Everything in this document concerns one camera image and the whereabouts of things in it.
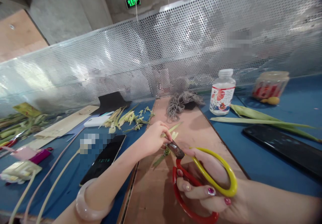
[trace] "green exit sign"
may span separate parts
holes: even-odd
[[[141,5],[140,0],[126,0],[126,6],[128,9],[131,7],[135,7],[135,3],[137,4],[137,6]]]

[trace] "purple lighter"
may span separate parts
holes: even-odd
[[[51,148],[51,147],[43,149],[29,160],[35,164],[39,164],[42,160],[44,160],[45,158],[47,158],[50,155],[50,151],[52,151],[52,150],[53,150],[53,148]]]

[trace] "hand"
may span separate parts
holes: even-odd
[[[169,132],[169,127],[162,121],[157,121],[151,125],[146,132],[136,141],[140,151],[143,153],[143,158],[154,154],[164,144],[172,142],[172,137]]]
[[[196,148],[183,149],[186,155],[196,157],[211,175],[211,177],[222,187],[228,189],[230,186],[229,176],[221,163],[213,156]],[[177,186],[189,199],[199,199],[201,205],[210,212],[220,213],[220,217],[235,223],[249,223],[249,212],[247,209],[246,195],[243,190],[242,181],[238,180],[237,194],[232,198],[222,196],[210,186],[201,174],[194,162],[188,164],[187,170],[204,186],[194,187],[183,179],[183,173],[178,169]]]

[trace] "bangle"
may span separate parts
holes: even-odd
[[[102,211],[96,211],[89,208],[89,206],[85,202],[85,191],[87,187],[93,183],[97,178],[91,179],[87,181],[79,190],[77,197],[76,197],[76,210],[79,214],[80,218],[85,221],[98,221],[103,219],[107,214],[111,211],[114,200],[110,204],[110,206]]]

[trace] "smartphone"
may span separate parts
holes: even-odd
[[[122,144],[125,140],[126,135],[115,136],[109,144],[103,149],[97,159],[94,161],[86,175],[80,182],[80,186],[85,184],[87,181],[98,178],[108,167],[115,161],[118,152],[120,151]]]
[[[243,133],[305,173],[322,181],[322,151],[296,140],[277,129],[265,125],[252,125]]]

